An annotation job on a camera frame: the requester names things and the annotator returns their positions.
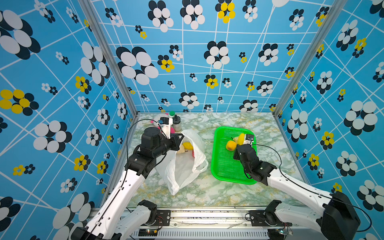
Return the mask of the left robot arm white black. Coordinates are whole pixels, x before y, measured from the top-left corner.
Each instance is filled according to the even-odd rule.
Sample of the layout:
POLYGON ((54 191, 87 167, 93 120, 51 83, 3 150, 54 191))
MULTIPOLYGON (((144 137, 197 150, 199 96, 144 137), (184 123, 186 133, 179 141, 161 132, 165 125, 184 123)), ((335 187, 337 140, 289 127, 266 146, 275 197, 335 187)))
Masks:
POLYGON ((157 166, 158 157, 176 153, 185 136, 172 134, 169 127, 145 129, 141 144, 128 157, 125 169, 109 198, 83 228, 70 234, 73 240, 126 240, 141 225, 156 221, 157 205, 141 201, 125 218, 122 214, 133 195, 157 166))

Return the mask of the white plastic bag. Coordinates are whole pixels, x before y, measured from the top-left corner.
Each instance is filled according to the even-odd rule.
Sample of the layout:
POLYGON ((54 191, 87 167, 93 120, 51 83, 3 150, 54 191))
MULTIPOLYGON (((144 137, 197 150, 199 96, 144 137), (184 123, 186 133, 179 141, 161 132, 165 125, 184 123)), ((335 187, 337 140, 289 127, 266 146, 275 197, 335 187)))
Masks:
POLYGON ((183 130, 185 136, 182 144, 189 142, 193 144, 195 158, 192 151, 186 150, 183 154, 175 151, 167 152, 165 159, 158 158, 159 165, 156 171, 166 183, 172 196, 176 195, 180 189, 192 183, 200 173, 208 168, 208 160, 205 154, 205 142, 198 132, 192 129, 183 130))

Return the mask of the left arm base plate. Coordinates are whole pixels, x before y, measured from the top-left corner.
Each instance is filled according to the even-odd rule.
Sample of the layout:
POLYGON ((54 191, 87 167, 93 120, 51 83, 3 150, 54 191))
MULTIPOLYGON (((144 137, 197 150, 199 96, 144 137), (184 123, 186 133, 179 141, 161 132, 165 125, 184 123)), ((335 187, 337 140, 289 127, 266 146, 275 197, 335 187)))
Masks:
POLYGON ((157 210, 156 216, 153 217, 153 214, 151 214, 149 222, 142 224, 141 227, 167 227, 170 225, 170 220, 171 210, 157 210))

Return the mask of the yellow banana toy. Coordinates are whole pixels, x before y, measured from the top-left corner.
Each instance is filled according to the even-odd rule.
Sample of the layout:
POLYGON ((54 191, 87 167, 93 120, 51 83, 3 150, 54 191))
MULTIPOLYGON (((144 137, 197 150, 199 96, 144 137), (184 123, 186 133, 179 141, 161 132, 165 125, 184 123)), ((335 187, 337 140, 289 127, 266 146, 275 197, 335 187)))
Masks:
POLYGON ((241 133, 239 136, 238 136, 238 139, 237 139, 237 143, 238 145, 243 145, 244 144, 244 141, 245 141, 245 134, 244 133, 241 133))

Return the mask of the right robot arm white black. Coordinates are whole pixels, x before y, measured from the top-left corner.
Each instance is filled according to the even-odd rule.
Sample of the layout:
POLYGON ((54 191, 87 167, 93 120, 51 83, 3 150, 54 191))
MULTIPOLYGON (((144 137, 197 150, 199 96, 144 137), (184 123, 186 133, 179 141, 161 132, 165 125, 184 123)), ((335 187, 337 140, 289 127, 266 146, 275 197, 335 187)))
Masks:
POLYGON ((355 237, 361 220, 347 195, 323 191, 286 175, 275 165, 259 160, 256 150, 248 144, 236 147, 234 159, 241 162, 246 176, 305 204, 297 207, 273 200, 263 217, 269 225, 297 224, 323 234, 328 240, 355 237))

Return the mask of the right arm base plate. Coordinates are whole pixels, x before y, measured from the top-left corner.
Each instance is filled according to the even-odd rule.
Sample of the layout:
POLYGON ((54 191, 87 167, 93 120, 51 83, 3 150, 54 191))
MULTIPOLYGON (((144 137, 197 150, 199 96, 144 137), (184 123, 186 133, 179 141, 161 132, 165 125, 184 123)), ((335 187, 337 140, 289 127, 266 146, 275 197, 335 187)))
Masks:
POLYGON ((251 222, 253 227, 291 227, 292 223, 283 223, 280 220, 267 221, 264 210, 251 210, 246 215, 247 221, 251 222))

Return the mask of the orange yellow mango toy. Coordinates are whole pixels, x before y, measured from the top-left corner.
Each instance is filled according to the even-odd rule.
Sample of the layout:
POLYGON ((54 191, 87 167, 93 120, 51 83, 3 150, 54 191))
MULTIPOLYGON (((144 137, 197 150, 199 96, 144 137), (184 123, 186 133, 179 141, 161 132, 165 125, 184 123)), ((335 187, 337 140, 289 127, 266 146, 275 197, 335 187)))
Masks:
POLYGON ((226 149, 230 152, 233 152, 236 149, 237 145, 237 142, 230 140, 226 144, 226 149))

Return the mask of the yellow lemon toy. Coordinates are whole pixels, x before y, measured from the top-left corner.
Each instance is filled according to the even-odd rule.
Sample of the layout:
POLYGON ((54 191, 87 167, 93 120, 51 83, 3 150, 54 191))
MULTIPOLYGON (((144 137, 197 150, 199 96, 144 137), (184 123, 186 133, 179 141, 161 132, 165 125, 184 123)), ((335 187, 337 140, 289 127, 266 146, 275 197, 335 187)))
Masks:
POLYGON ((183 146, 184 146, 185 150, 188 150, 188 151, 192 151, 194 149, 193 144, 191 144, 189 142, 183 143, 183 146))

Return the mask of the green plastic basket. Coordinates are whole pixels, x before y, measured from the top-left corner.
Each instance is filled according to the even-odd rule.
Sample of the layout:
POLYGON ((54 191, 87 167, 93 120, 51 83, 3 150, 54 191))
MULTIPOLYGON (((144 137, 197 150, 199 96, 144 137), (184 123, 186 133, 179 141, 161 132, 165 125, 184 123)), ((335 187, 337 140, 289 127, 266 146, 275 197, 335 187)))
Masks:
POLYGON ((253 179, 248 179, 240 161, 234 159, 234 151, 226 149, 228 141, 240 134, 253 134, 252 131, 234 127, 219 127, 215 130, 211 172, 220 180, 236 184, 254 185, 253 179))

